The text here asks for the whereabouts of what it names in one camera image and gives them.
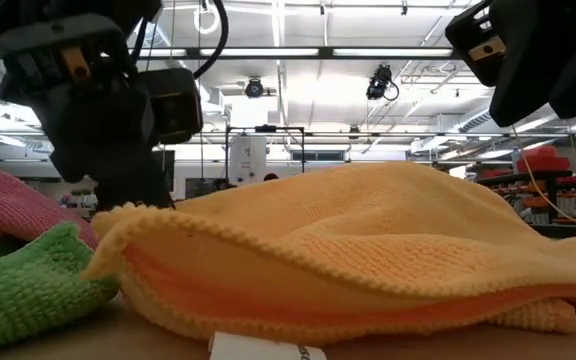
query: yellow towel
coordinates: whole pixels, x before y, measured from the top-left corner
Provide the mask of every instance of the yellow towel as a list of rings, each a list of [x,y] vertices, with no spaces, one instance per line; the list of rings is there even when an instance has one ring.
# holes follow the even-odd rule
[[[84,275],[119,274],[139,313],[192,338],[576,331],[576,239],[544,238],[488,189],[420,165],[342,166],[176,211],[125,206],[93,226]]]

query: white tag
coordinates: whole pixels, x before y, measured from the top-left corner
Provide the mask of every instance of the white tag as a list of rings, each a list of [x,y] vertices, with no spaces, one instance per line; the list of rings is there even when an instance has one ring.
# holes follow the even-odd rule
[[[326,360],[321,349],[225,333],[210,341],[210,360]]]

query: table surface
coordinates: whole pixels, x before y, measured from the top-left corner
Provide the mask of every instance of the table surface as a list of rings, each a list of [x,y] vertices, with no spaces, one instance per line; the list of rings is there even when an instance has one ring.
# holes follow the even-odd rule
[[[432,336],[375,337],[324,349],[329,360],[576,360],[576,335],[475,326]],[[152,325],[121,298],[67,328],[0,350],[0,360],[208,360],[208,346]]]

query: ceiling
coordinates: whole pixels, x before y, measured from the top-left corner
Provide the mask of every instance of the ceiling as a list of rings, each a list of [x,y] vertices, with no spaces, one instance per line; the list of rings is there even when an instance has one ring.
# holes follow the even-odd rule
[[[392,0],[224,0],[230,22],[227,47],[450,47],[444,29],[452,17],[477,0],[409,0],[403,16],[402,2]],[[201,34],[195,11],[201,1],[165,0],[157,21],[159,32],[146,38],[144,48],[211,48],[219,41],[218,27]],[[209,27],[211,13],[199,16]],[[129,46],[134,44],[134,36]],[[201,61],[178,61],[195,70]],[[396,74],[399,99],[392,103],[369,102],[366,87],[379,64]],[[139,67],[163,69],[170,61],[140,61]],[[0,81],[4,67],[0,62]],[[485,88],[461,61],[379,60],[228,60],[218,61],[201,79],[203,88],[217,88],[227,105],[240,99],[242,84],[259,77],[265,87],[283,85],[282,102],[269,108],[268,121],[280,122],[279,104],[285,106],[285,123],[316,131],[347,131],[360,125],[363,131],[451,131],[456,125],[485,112],[492,89]],[[548,108],[528,117],[530,123],[551,115]],[[36,119],[17,119],[17,124],[37,131]],[[221,114],[208,117],[217,129],[225,128]],[[545,121],[533,131],[557,132],[556,122]],[[492,121],[475,132],[500,132]],[[383,139],[384,145],[412,142],[414,138]],[[372,143],[375,138],[366,139]],[[451,149],[494,146],[491,141],[462,139],[447,142]]]

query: yellow cable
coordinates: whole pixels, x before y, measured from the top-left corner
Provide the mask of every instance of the yellow cable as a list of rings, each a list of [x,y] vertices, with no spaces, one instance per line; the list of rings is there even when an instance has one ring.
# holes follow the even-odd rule
[[[548,199],[548,197],[543,193],[543,191],[541,191],[541,189],[539,188],[539,185],[537,184],[537,180],[535,180],[535,175],[532,173],[532,169],[530,168],[530,163],[528,162],[528,158],[524,155],[525,150],[524,150],[524,147],[521,145],[521,141],[519,141],[519,135],[517,134],[517,130],[515,129],[514,125],[512,126],[512,132],[515,134],[515,141],[517,142],[517,146],[519,147],[519,151],[520,151],[519,155],[524,159],[524,163],[526,164],[526,169],[528,170],[528,175],[530,175],[530,180],[532,181],[533,186],[537,190],[537,193],[539,193],[539,195],[544,200],[546,200],[548,205],[552,206],[553,209],[557,210],[559,215],[565,217],[566,219],[568,219],[570,221],[576,222],[575,218],[564,213],[559,207],[557,207],[557,205],[553,204],[552,201],[550,201],[550,199]]]

